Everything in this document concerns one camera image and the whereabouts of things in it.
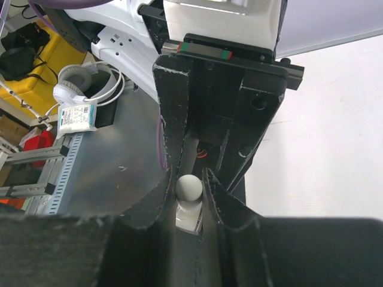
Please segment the clear nail polish bottle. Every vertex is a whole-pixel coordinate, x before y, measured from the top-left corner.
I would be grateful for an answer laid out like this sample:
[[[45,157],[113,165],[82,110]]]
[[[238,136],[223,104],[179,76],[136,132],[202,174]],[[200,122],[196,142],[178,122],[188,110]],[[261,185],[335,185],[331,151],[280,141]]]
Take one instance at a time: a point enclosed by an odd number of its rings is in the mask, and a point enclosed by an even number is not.
[[[175,225],[183,232],[197,235],[202,226],[202,201],[178,201]]]

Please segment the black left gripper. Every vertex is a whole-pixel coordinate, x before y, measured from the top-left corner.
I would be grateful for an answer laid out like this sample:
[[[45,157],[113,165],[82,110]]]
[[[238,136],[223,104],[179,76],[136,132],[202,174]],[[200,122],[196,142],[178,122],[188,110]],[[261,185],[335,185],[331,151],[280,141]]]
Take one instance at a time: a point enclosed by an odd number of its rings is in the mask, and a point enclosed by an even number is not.
[[[233,190],[287,90],[304,68],[272,50],[188,34],[167,40],[153,65],[165,140],[164,178],[192,172],[194,155],[222,155],[217,179]]]

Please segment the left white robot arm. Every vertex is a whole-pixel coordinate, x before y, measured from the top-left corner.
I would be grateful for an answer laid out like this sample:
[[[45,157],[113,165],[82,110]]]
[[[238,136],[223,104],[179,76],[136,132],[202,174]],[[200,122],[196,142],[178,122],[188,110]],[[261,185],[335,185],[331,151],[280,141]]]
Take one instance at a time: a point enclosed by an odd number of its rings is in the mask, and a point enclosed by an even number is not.
[[[160,106],[167,165],[233,190],[304,69],[276,60],[286,1],[39,1],[58,33]]]

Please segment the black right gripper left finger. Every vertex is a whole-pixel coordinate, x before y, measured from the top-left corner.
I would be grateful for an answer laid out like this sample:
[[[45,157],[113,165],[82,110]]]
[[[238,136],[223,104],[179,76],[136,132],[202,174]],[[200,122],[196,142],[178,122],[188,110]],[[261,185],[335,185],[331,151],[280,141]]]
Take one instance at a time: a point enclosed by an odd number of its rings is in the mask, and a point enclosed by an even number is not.
[[[2,286],[170,286],[175,174],[120,215],[1,214]]]

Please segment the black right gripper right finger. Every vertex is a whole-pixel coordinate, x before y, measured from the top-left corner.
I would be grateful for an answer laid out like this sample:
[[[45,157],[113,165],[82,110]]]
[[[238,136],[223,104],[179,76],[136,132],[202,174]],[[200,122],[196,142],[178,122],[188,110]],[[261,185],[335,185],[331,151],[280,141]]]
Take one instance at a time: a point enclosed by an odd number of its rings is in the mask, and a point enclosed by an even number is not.
[[[202,171],[204,286],[381,286],[382,221],[264,217]]]

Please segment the grey nail polish cap brush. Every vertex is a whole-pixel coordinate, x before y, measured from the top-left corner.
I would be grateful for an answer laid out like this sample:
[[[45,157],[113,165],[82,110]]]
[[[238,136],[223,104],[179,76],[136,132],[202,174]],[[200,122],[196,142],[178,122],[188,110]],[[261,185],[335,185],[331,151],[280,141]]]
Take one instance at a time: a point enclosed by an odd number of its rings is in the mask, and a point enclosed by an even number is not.
[[[177,198],[182,201],[195,201],[202,195],[202,183],[195,175],[183,175],[176,183]]]

